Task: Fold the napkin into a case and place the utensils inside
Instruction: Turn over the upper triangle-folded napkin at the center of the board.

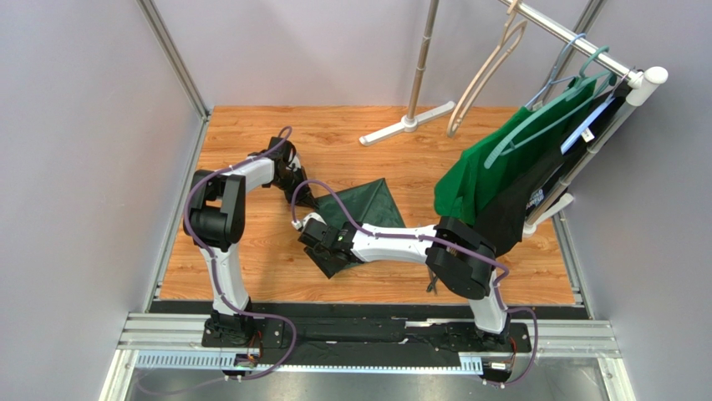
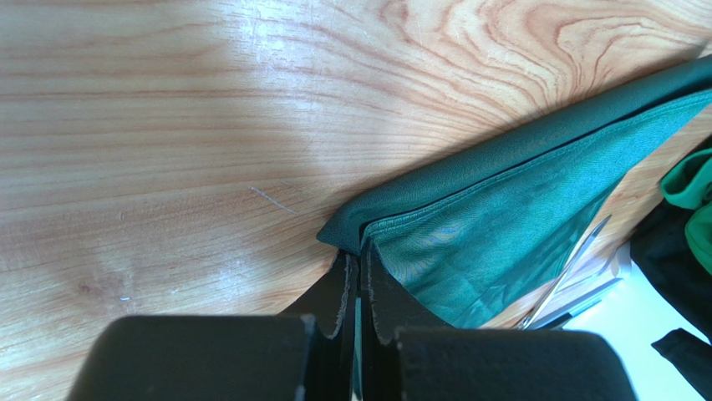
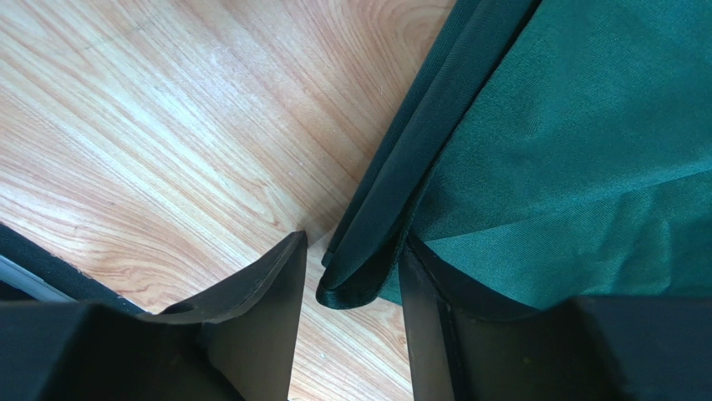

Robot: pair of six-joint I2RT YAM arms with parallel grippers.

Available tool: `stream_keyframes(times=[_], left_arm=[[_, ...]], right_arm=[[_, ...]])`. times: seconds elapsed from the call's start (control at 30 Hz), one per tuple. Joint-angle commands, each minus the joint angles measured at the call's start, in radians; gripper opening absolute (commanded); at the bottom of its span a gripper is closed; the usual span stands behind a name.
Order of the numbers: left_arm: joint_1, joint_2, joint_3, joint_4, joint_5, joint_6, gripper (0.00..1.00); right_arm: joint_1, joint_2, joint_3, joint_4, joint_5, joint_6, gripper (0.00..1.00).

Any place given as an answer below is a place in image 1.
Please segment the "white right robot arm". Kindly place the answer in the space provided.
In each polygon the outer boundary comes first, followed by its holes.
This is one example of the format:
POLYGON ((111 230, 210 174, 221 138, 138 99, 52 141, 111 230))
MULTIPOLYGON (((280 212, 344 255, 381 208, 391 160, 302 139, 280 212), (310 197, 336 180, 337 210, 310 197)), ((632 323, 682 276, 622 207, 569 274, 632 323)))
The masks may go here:
POLYGON ((505 337, 510 318, 498 290, 493 245, 462 221, 443 217, 436 225, 416 228, 380 227, 345 222, 330 226, 317 213, 293 221, 305 253, 326 277, 375 261, 401 261, 427 266, 451 292, 467 299, 476 328, 505 337))

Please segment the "dark green cloth napkin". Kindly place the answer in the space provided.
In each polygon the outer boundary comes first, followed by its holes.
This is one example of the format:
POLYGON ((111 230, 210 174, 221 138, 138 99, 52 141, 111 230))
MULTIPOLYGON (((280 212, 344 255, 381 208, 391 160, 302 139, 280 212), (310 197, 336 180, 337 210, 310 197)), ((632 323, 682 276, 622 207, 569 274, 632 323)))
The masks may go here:
MULTIPOLYGON (((405 227, 403 217, 384 178, 341 190, 335 197, 330 194, 318 197, 316 204, 314 213, 303 219, 303 228, 312 219, 337 228, 352 221, 361 226, 370 224, 377 227, 405 227)), ((347 268, 319 267, 328 278, 347 268)))

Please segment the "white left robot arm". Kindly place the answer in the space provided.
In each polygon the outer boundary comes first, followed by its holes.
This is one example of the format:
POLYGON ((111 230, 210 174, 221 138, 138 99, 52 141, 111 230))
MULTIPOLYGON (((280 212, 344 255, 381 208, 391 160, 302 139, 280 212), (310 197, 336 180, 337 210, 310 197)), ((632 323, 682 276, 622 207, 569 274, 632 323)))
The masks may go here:
POLYGON ((244 234, 246 196, 257 187, 277 187, 289 204, 316 207, 307 173, 292 142, 272 137, 268 149, 223 170, 198 170, 184 209, 184 232, 199 246, 213 289, 207 333, 244 343, 255 334, 251 301, 242 280, 239 242, 244 234))

